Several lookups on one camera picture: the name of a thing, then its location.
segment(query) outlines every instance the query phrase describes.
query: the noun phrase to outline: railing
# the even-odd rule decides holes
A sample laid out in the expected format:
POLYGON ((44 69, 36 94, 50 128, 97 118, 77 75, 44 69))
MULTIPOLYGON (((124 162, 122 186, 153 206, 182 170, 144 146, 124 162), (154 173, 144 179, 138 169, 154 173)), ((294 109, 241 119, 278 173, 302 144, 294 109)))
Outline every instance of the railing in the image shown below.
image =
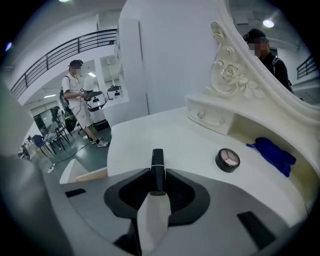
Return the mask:
POLYGON ((311 72, 317 70, 317 65, 314 58, 310 55, 300 66, 296 68, 297 79, 302 78, 311 72))
POLYGON ((59 45, 29 67, 14 84, 11 92, 18 99, 35 80, 65 59, 93 48, 113 45, 116 33, 116 29, 101 30, 79 36, 59 45))

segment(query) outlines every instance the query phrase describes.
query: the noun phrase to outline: person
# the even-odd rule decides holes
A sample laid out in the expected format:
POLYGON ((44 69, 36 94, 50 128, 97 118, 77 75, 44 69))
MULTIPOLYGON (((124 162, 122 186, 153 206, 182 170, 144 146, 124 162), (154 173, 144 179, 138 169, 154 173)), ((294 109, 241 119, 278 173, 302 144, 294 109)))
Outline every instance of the person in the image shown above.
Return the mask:
POLYGON ((264 64, 264 66, 275 76, 278 81, 283 84, 290 92, 293 93, 291 83, 288 79, 288 71, 284 62, 274 56, 269 47, 269 40, 266 35, 259 29, 253 28, 244 36, 242 36, 250 49, 254 50, 254 54, 264 64))
POLYGON ((88 93, 82 92, 82 86, 78 80, 83 62, 75 59, 70 62, 69 73, 62 79, 62 89, 65 98, 69 101, 69 108, 78 120, 80 126, 85 130, 92 144, 97 144, 99 148, 107 147, 109 142, 97 138, 92 132, 92 125, 86 101, 90 100, 88 93))

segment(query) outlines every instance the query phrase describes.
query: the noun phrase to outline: floor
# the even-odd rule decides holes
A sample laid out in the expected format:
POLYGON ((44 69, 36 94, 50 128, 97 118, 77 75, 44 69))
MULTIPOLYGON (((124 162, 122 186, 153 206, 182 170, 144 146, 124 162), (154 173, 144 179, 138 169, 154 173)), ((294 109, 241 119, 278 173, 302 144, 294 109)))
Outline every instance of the floor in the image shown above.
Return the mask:
MULTIPOLYGON (((67 136, 70 144, 63 141, 65 150, 55 146, 56 154, 54 154, 49 147, 52 151, 51 154, 44 148, 42 150, 47 157, 39 150, 31 161, 35 165, 38 165, 44 173, 48 173, 50 167, 55 164, 54 170, 50 175, 54 175, 58 181, 72 159, 77 159, 88 172, 93 172, 107 166, 109 147, 97 147, 96 144, 91 145, 83 131, 80 132, 80 135, 76 131, 73 131, 72 137, 70 134, 67 136)), ((104 141, 111 142, 111 128, 108 127, 98 131, 98 137, 102 137, 104 141)))

